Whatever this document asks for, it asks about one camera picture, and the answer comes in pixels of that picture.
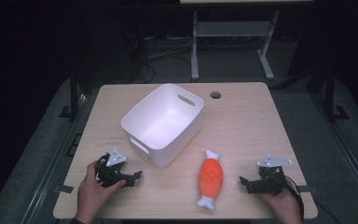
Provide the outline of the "black metal stand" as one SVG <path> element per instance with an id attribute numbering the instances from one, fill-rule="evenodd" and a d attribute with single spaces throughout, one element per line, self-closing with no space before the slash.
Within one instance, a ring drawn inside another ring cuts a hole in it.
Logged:
<path id="1" fill-rule="evenodd" d="M 349 116 L 341 105 L 334 105 L 335 76 L 333 65 L 329 63 L 325 71 L 324 113 L 331 122 L 348 119 Z"/>
<path id="2" fill-rule="evenodd" d="M 73 64 L 69 76 L 70 104 L 64 106 L 60 113 L 60 118 L 69 119 L 70 122 L 76 119 L 79 112 L 79 101 L 81 98 L 80 80 L 79 69 Z"/>

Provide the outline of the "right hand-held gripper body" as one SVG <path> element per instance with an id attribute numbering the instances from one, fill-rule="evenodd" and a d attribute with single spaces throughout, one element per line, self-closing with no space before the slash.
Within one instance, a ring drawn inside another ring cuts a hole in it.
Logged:
<path id="1" fill-rule="evenodd" d="M 268 154 L 264 160 L 258 161 L 256 164 L 259 168 L 260 179 L 250 182 L 254 188 L 254 194 L 280 194 L 286 183 L 283 166 L 292 165 L 292 161 Z"/>

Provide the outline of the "orange plush meat toy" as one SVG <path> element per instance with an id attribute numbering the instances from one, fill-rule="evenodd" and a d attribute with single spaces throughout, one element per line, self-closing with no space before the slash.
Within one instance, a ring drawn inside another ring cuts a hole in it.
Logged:
<path id="1" fill-rule="evenodd" d="M 219 163 L 220 154 L 211 150 L 206 151 L 206 159 L 199 171 L 200 198 L 197 206 L 214 210 L 214 200 L 223 186 L 224 173 Z"/>

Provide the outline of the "white metal table frame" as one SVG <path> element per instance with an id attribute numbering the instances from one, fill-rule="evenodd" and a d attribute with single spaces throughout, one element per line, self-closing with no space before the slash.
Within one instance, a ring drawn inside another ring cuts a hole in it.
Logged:
<path id="1" fill-rule="evenodd" d="M 250 5 L 272 7 L 273 12 L 267 21 L 200 21 L 199 10 L 193 10 L 192 21 L 192 51 L 191 78 L 200 78 L 198 41 L 202 37 L 264 37 L 264 44 L 256 51 L 265 77 L 268 80 L 274 78 L 271 71 L 267 53 L 273 37 L 275 27 L 283 6 L 297 6 L 299 4 L 311 4 L 314 0 L 180 0 L 181 5 L 194 7 L 245 7 Z"/>

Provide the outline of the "aluminium floor rail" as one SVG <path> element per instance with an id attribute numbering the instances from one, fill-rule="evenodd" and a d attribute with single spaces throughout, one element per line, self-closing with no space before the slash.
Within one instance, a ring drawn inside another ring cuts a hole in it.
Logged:
<path id="1" fill-rule="evenodd" d="M 318 94 L 312 94 L 310 98 L 320 112 L 324 122 L 334 136 L 335 140 L 337 141 L 339 149 L 343 154 L 343 159 L 347 163 L 352 176 L 358 185 L 358 157 L 354 152 L 355 147 L 353 147 L 348 142 L 338 125 L 339 121 L 350 121 L 350 116 L 342 105 L 333 105 L 331 108 L 328 108 L 325 105 L 327 101 L 323 100 Z"/>
<path id="2" fill-rule="evenodd" d="M 28 173 L 38 172 L 39 176 L 33 177 L 36 185 L 21 224 L 43 223 L 45 219 L 56 222 L 52 211 L 75 155 L 75 142 L 84 130 L 82 122 L 88 115 L 84 108 L 87 102 L 87 97 L 81 93 L 76 99 L 78 112 L 73 118 L 68 104 L 59 105 L 59 114 L 48 112 L 37 127 L 35 144 L 27 155 L 25 169 Z"/>

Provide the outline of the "white plastic basket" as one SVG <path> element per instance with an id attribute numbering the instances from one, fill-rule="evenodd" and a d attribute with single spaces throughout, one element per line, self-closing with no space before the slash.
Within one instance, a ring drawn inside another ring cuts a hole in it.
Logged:
<path id="1" fill-rule="evenodd" d="M 149 93 L 122 119 L 133 149 L 158 168 L 168 166 L 199 131 L 204 101 L 174 84 Z"/>

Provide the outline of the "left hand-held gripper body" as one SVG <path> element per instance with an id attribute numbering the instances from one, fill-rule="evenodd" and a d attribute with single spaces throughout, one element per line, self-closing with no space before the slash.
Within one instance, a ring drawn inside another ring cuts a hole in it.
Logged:
<path id="1" fill-rule="evenodd" d="M 114 148 L 97 160 L 94 165 L 95 177 L 100 186 L 109 188 L 121 180 L 133 179 L 132 175 L 125 175 L 120 172 L 127 158 Z"/>

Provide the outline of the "person's right hand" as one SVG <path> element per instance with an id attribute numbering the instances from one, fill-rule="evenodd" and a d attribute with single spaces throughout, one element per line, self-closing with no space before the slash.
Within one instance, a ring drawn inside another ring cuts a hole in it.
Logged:
<path id="1" fill-rule="evenodd" d="M 258 197 L 271 208 L 282 224 L 303 224 L 300 206 L 290 190 L 284 189 L 278 195 L 263 193 Z"/>

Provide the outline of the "person's left hand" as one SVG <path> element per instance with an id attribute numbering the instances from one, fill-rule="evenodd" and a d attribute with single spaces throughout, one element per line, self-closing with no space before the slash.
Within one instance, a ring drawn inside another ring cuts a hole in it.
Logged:
<path id="1" fill-rule="evenodd" d="M 108 188 L 100 186 L 95 177 L 96 163 L 94 161 L 88 165 L 87 173 L 78 187 L 76 215 L 72 223 L 91 224 L 113 194 L 126 184 L 125 180 L 120 180 Z"/>

